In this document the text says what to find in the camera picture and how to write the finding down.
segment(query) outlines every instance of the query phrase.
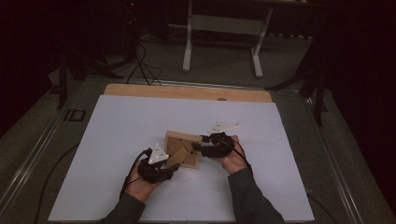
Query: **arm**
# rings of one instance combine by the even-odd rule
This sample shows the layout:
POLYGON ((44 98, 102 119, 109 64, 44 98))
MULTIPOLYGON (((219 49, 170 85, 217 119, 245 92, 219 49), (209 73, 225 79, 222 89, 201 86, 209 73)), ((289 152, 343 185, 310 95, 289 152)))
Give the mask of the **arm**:
POLYGON ((249 169, 245 168, 231 174, 228 181, 237 223, 285 223, 283 217, 262 195, 249 169))
POLYGON ((122 195, 120 201, 115 208, 103 219, 99 221, 101 224, 134 224, 137 223, 145 210, 145 202, 149 199, 150 194, 161 185, 161 183, 150 184, 141 179, 137 173, 136 164, 131 176, 130 184, 122 195))
MULTIPOLYGON (((232 139, 239 143, 237 136, 233 136, 232 139)), ((234 147, 245 155, 239 144, 234 144, 234 147)), ((225 158, 214 160, 219 161, 230 174, 228 180, 233 197, 233 213, 237 223, 284 223, 283 217, 262 195, 247 164, 238 154, 233 151, 225 158)))

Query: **black cable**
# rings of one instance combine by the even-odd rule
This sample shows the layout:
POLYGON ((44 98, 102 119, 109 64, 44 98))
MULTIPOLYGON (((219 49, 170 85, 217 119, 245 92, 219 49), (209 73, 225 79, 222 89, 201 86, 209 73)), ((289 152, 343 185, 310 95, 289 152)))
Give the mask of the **black cable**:
MULTIPOLYGON (((138 45, 143 49, 143 56, 142 56, 142 58, 141 58, 141 61, 143 62, 143 60, 145 60, 145 58, 146 58, 146 48, 145 48, 143 45, 141 45, 140 43, 139 43, 138 45)), ((136 53, 137 65, 136 65, 136 67, 134 68, 134 70, 132 70, 131 74, 128 76, 128 79, 126 80, 126 84, 129 84, 129 80, 130 80, 131 77, 134 75, 134 72, 136 71, 136 69, 137 69, 139 66, 141 66, 141 63, 139 62, 139 60, 137 59, 137 57, 138 57, 138 55, 137 55, 137 53, 136 53)))
POLYGON ((248 162, 248 160, 246 159, 246 154, 245 154, 245 150, 244 150, 244 148, 241 146, 241 144, 239 143, 239 142, 237 142, 237 141, 235 141, 235 140, 233 140, 236 144, 238 144, 238 146, 240 146, 241 147, 241 149, 242 149, 242 151, 244 152, 244 155, 245 155, 245 162, 247 163, 247 168, 250 170, 250 172, 253 174, 253 169, 251 168, 251 165, 250 165, 250 163, 248 162))
POLYGON ((132 183, 134 183, 136 180, 139 180, 139 179, 141 179, 141 178, 142 178, 142 176, 139 176, 139 177, 136 178, 135 180, 128 182, 127 186, 130 185, 130 184, 132 184, 132 183))
POLYGON ((143 70, 143 66, 142 66, 142 62, 143 62, 143 61, 141 61, 141 59, 139 58, 139 55, 136 55, 136 59, 137 59, 137 63, 139 64, 140 71, 142 72, 142 76, 143 76, 143 78, 146 80, 147 84, 149 85, 149 80, 148 80, 148 78, 146 77, 146 74, 145 74, 145 72, 144 72, 144 70, 143 70))
POLYGON ((44 192, 46 191, 47 184, 48 184, 49 181, 50 181, 50 177, 51 177, 53 171, 54 171, 55 168, 58 166, 59 162, 61 162, 61 160, 62 160, 67 154, 69 154, 71 151, 73 151, 75 148, 77 148, 78 145, 79 145, 79 143, 76 144, 75 146, 71 147, 70 149, 68 149, 68 150, 62 155, 62 157, 59 158, 59 160, 57 160, 57 161, 55 162, 55 165, 53 165, 52 168, 51 168, 51 170, 49 171, 49 175, 47 176, 46 182, 44 183, 44 187, 43 187, 43 189, 41 190, 41 193, 40 193, 40 199, 39 199, 39 201, 38 201, 37 211, 35 212, 35 224, 38 223, 38 217, 39 217, 39 215, 40 215, 40 208, 41 208, 41 204, 43 203, 43 199, 44 199, 44 192))
POLYGON ((233 151, 238 154, 242 159, 244 159, 244 161, 247 160, 246 156, 242 155, 242 153, 238 152, 238 150, 236 150, 235 148, 233 148, 233 151))
POLYGON ((326 213, 327 215, 329 215, 329 217, 332 219, 332 221, 337 224, 338 222, 335 220, 335 217, 329 212, 329 210, 326 209, 325 206, 323 206, 322 203, 320 203, 317 199, 315 199, 310 193, 306 194, 310 199, 312 199, 312 201, 314 201, 315 203, 317 203, 326 213))
POLYGON ((158 79, 158 77, 159 77, 159 76, 161 75, 161 73, 162 73, 161 68, 148 65, 148 64, 144 63, 143 61, 142 61, 141 63, 142 63, 143 65, 145 65, 146 70, 148 70, 148 72, 149 72, 149 73, 151 74, 151 76, 152 76, 152 80, 150 81, 149 84, 151 85, 154 81, 157 81, 158 84, 160 84, 160 86, 161 86, 161 85, 162 85, 162 84, 161 84, 161 81, 158 79), (149 67, 154 68, 154 69, 157 69, 157 70, 159 71, 159 74, 158 74, 157 76, 154 75, 154 74, 149 70, 149 67))
POLYGON ((137 162, 140 160, 140 158, 141 158, 143 155, 145 155, 145 154, 147 155, 147 153, 149 153, 149 149, 146 149, 146 150, 142 151, 142 152, 136 157, 136 159, 134 160, 134 164, 132 165, 131 170, 129 171, 128 176, 131 176, 132 171, 133 171, 134 168, 136 167, 137 162))

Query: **table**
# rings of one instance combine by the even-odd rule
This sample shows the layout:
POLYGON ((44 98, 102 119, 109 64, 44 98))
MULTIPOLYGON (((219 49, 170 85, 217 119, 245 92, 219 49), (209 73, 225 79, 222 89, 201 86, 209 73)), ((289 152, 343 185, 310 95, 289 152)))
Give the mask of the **table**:
POLYGON ((225 18, 207 15, 197 15, 192 12, 192 0, 189 1, 188 19, 187 19, 187 44, 184 53, 183 71, 189 72, 191 65, 192 43, 191 34, 192 30, 205 30, 215 32, 225 32, 231 34, 243 35, 256 35, 258 37, 256 46, 251 49, 251 57, 253 61, 254 71, 257 78, 262 78, 262 65, 260 63, 259 52, 262 47, 262 41, 274 11, 273 4, 289 3, 289 4, 306 4, 306 1, 294 0, 278 0, 278 1, 263 1, 271 3, 271 6, 265 12, 264 20, 245 20, 237 18, 225 18))
MULTIPOLYGON (((254 154, 247 158, 256 170, 255 179, 285 220, 313 220, 280 116, 271 102, 265 91, 107 86, 49 221, 95 221, 105 216, 117 202, 121 182, 137 154, 161 143, 167 128, 205 134, 203 130, 218 118, 241 120, 241 127, 227 134, 238 134, 245 150, 249 148, 254 154), (227 101, 213 101, 219 98, 227 101), (268 116, 263 117, 259 111, 268 116)), ((198 169, 180 168, 171 181, 151 195, 141 221, 233 222, 226 176, 220 165, 208 158, 201 160, 198 169)))

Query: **white table surface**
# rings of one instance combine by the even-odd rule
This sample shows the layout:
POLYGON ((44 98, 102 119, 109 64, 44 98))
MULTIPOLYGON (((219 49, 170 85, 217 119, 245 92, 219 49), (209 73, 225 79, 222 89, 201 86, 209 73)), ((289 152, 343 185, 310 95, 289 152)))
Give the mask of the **white table surface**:
MULTIPOLYGON (((263 195, 286 221, 314 220, 302 179, 274 103, 100 97, 49 221, 95 221, 119 199, 134 159, 164 144, 167 130, 207 134, 216 121, 238 122, 237 134, 263 195)), ((227 173, 201 158, 180 168, 151 195, 142 222, 234 221, 227 173)))

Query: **metal frame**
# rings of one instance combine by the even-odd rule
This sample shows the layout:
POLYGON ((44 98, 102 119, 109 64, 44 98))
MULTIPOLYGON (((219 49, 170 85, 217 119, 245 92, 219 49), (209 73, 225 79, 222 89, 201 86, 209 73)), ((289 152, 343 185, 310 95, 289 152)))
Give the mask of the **metal frame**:
POLYGON ((24 187, 31 173, 35 169, 35 166, 37 165, 39 159, 47 149, 47 145, 50 143, 50 140, 55 134, 60 121, 66 114, 67 108, 71 105, 73 99, 77 96, 77 93, 81 86, 82 82, 77 82, 74 85, 70 85, 70 97, 68 97, 68 99, 65 101, 64 106, 60 110, 57 110, 55 112, 54 116, 49 122, 49 125, 38 138, 30 154, 18 168, 15 175, 12 177, 11 182, 9 183, 7 189, 0 198, 0 223, 4 222, 8 210, 11 208, 12 204, 14 204, 22 188, 24 187))
POLYGON ((317 131, 318 138, 321 144, 324 146, 324 152, 326 155, 325 159, 327 163, 329 163, 329 170, 332 174, 332 179, 334 180, 334 184, 337 187, 338 194, 340 195, 341 201, 344 204, 350 222, 353 224, 364 223, 361 217, 361 213, 352 196, 352 192, 343 176, 340 166, 338 165, 337 159, 332 153, 332 147, 327 140, 326 133, 324 132, 323 128, 316 125, 316 119, 312 113, 311 106, 305 102, 303 102, 303 104, 305 105, 306 113, 311 119, 312 126, 317 131))
POLYGON ((262 78, 262 65, 260 63, 259 52, 262 47, 262 41, 264 40, 273 11, 273 7, 268 9, 264 21, 194 15, 192 14, 192 0, 190 0, 189 16, 187 19, 187 44, 186 50, 184 52, 183 71, 190 71, 192 51, 191 34, 192 29, 195 29, 244 35, 257 35, 259 40, 256 46, 251 49, 251 56, 256 78, 262 78))

